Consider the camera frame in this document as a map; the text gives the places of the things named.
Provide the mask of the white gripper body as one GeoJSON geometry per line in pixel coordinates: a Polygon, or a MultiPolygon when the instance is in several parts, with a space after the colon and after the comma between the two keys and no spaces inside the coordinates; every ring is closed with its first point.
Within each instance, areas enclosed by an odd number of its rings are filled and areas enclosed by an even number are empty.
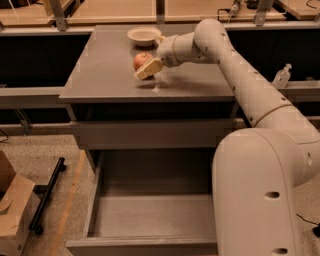
{"type": "Polygon", "coordinates": [[[169,36],[166,37],[163,42],[158,44],[157,56],[166,67],[175,67],[180,65],[174,51],[176,39],[177,35],[169,36]]]}

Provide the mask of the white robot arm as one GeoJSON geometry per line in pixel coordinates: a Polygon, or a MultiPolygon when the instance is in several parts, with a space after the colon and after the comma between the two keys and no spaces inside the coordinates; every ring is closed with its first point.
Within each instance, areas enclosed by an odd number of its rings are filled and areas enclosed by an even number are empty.
{"type": "Polygon", "coordinates": [[[320,172],[320,133],[234,48],[223,25],[158,41],[136,69],[146,79],[186,62],[216,64],[248,119],[216,149],[212,185],[219,256],[303,256],[294,187],[320,172]]]}

